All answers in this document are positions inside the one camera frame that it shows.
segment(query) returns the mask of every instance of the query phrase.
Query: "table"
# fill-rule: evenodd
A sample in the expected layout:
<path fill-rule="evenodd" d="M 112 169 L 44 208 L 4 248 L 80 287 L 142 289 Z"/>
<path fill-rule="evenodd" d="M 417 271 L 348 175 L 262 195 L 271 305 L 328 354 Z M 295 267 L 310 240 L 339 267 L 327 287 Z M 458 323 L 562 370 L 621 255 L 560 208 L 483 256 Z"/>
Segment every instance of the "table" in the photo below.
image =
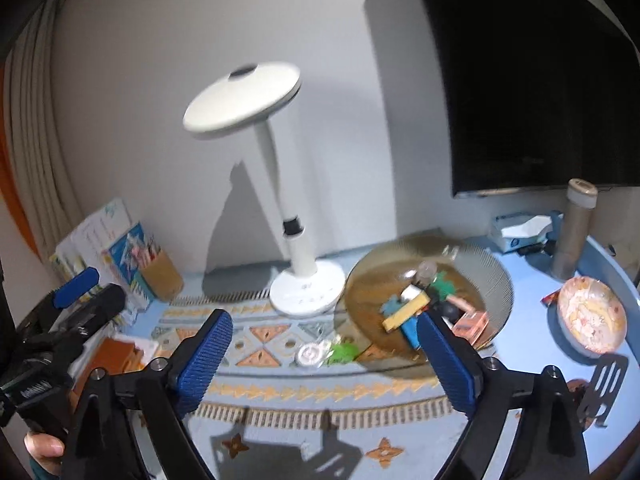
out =
<path fill-rule="evenodd" d="M 545 263 L 499 254 L 484 238 L 473 241 L 495 253 L 514 288 L 513 311 L 489 352 L 497 349 L 502 362 L 514 370 L 539 372 L 545 365 L 555 364 L 567 380 L 588 380 L 593 363 L 562 348 L 562 341 L 554 338 L 550 328 L 551 313 L 540 303 L 543 296 L 559 288 L 556 280 L 540 270 Z M 371 248 L 331 258 L 348 272 Z M 398 359 L 378 355 L 358 364 L 321 368 L 313 375 L 289 366 L 293 351 L 307 330 L 313 330 L 309 323 L 314 322 L 316 329 L 336 328 L 345 313 L 338 307 L 335 314 L 306 320 L 303 327 L 281 319 L 269 310 L 261 292 L 279 270 L 278 264 L 259 264 L 219 270 L 205 280 L 198 275 L 186 276 L 186 288 L 178 301 L 171 306 L 155 302 L 130 329 L 133 335 L 148 337 L 153 333 L 161 338 L 173 333 L 170 327 L 175 323 L 182 336 L 190 335 L 189 330 L 193 333 L 210 309 L 218 306 L 205 296 L 217 295 L 218 303 L 231 311 L 236 333 L 227 362 L 187 423 L 207 465 L 222 480 L 255 476 L 373 480 L 395 474 L 403 479 L 432 478 L 457 441 L 466 418 L 452 412 L 439 384 L 424 368 Z M 607 427 L 593 426 L 584 434 L 590 469 L 594 470 L 640 420 L 640 403 L 636 401 L 640 370 L 635 358 L 640 350 L 640 308 L 638 293 L 626 274 L 591 238 L 578 270 L 613 288 L 625 305 L 629 325 L 620 349 L 629 357 L 629 368 Z M 239 290 L 254 293 L 249 300 L 229 303 L 228 295 Z M 239 342 L 243 343 L 241 348 L 237 348 Z M 260 362 L 266 366 L 257 366 Z M 499 477 L 517 417 L 516 412 L 508 417 L 485 478 Z M 328 423 L 330 429 L 323 430 Z M 157 467 L 150 465 L 152 472 Z"/>

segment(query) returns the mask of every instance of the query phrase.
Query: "flat screen tv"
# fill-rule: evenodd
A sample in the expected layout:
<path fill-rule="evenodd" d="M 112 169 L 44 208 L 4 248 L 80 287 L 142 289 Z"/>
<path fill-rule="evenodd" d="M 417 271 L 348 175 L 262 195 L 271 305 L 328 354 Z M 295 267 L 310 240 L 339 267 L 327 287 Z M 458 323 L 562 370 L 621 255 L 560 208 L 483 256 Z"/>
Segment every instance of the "flat screen tv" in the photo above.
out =
<path fill-rule="evenodd" d="M 446 92 L 453 195 L 573 177 L 640 186 L 638 57 L 592 3 L 423 1 Z"/>

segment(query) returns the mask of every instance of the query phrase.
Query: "yellow block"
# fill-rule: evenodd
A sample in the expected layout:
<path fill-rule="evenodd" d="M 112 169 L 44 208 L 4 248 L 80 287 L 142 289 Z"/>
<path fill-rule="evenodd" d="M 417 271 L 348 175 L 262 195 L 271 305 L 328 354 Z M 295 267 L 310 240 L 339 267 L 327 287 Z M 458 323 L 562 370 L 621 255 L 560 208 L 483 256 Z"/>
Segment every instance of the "yellow block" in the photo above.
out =
<path fill-rule="evenodd" d="M 424 292 L 421 292 L 407 304 L 403 305 L 395 314 L 387 317 L 382 322 L 382 326 L 387 332 L 392 332 L 411 316 L 418 314 L 430 301 L 429 297 Z"/>

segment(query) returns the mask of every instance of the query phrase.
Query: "pencil holder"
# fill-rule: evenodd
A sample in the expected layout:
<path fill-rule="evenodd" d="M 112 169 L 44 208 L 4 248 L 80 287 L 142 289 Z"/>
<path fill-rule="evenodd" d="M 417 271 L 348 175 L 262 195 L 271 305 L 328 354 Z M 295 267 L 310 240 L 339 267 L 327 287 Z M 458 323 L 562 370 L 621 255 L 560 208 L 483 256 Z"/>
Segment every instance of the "pencil holder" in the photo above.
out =
<path fill-rule="evenodd" d="M 184 286 L 182 276 L 163 250 L 160 250 L 148 266 L 140 269 L 140 274 L 151 291 L 165 303 L 175 298 Z"/>

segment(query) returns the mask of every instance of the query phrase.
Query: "thermos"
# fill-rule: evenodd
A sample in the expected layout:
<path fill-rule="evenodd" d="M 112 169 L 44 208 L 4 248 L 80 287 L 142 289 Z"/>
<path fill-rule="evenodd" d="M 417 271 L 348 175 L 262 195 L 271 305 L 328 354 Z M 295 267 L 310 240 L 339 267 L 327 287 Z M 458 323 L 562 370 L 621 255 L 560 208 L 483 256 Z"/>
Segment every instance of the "thermos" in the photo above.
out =
<path fill-rule="evenodd" d="M 596 207 L 598 189 L 585 180 L 572 178 L 566 190 L 567 208 L 562 217 L 560 237 L 551 263 L 551 274 L 568 280 L 575 274 L 582 248 L 589 234 L 591 216 Z"/>

